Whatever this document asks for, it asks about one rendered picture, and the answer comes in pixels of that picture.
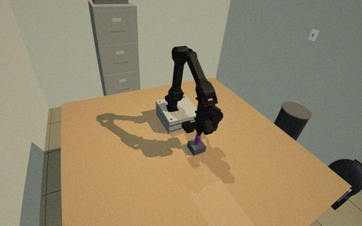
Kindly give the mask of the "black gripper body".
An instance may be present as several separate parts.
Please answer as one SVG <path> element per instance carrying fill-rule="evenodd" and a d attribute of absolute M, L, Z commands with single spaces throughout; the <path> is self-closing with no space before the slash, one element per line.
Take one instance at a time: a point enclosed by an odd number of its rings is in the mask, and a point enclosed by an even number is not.
<path fill-rule="evenodd" d="M 190 121 L 185 121 L 181 124 L 182 128 L 185 130 L 186 133 L 191 133 L 193 132 L 195 129 L 201 129 L 199 128 L 198 124 L 199 122 L 204 119 L 207 120 L 208 118 L 203 115 L 203 114 L 199 114 L 197 112 L 197 110 L 195 111 L 196 113 L 196 117 L 194 118 L 195 122 L 190 122 Z"/>

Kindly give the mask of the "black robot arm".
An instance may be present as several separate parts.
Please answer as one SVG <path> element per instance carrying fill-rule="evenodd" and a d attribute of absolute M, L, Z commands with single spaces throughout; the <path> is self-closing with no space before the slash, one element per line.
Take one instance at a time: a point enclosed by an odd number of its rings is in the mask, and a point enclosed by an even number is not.
<path fill-rule="evenodd" d="M 190 71 L 196 82 L 196 100 L 198 101 L 197 112 L 205 115 L 208 119 L 202 119 L 198 126 L 202 129 L 204 135 L 212 134 L 217 131 L 218 123 L 223 118 L 222 110 L 215 106 L 218 103 L 215 89 L 210 81 L 204 75 L 202 67 L 197 58 L 197 53 L 187 46 L 178 46 L 172 49 L 172 59 L 174 61 L 173 83 L 165 96 L 168 103 L 166 108 L 168 112 L 178 111 L 177 103 L 183 98 L 184 92 L 181 89 L 184 64 L 187 62 Z M 213 100 L 208 100 L 208 99 Z M 211 122 L 212 121 L 212 122 Z"/>

